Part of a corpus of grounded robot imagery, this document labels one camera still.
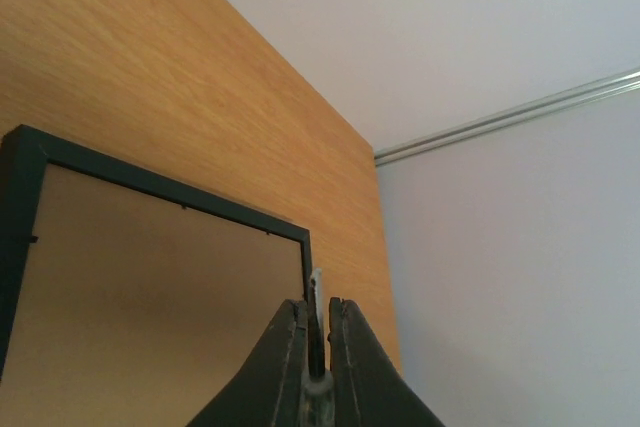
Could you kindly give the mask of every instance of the dark green frame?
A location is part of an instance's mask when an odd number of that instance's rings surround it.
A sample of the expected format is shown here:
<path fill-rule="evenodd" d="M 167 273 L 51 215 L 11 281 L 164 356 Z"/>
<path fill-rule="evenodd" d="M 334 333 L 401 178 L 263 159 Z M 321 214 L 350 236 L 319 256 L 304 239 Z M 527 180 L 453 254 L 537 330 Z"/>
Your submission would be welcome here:
<path fill-rule="evenodd" d="M 37 241 L 33 225 L 47 164 L 299 242 L 307 300 L 312 269 L 307 229 L 22 125 L 5 135 L 0 147 L 0 379 L 29 246 Z"/>

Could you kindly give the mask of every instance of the white wall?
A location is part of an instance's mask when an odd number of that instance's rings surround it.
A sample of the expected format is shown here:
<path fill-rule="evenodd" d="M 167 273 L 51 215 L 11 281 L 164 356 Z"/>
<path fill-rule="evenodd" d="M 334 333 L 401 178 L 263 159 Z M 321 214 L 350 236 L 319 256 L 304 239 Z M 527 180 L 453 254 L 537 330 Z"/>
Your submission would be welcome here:
<path fill-rule="evenodd" d="M 640 425 L 640 93 L 379 176 L 404 373 L 448 427 Z"/>

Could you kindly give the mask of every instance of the silver trim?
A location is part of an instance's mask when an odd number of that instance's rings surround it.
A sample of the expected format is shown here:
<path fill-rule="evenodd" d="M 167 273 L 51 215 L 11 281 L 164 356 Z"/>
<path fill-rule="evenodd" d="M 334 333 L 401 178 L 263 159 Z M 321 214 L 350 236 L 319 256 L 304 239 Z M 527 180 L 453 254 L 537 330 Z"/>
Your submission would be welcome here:
<path fill-rule="evenodd" d="M 503 129 L 543 115 L 560 112 L 571 107 L 586 105 L 640 88 L 640 68 L 579 87 L 549 95 L 542 99 L 503 110 L 467 124 L 443 130 L 375 153 L 376 167 L 413 157 L 445 145 L 471 139 L 494 130 Z"/>

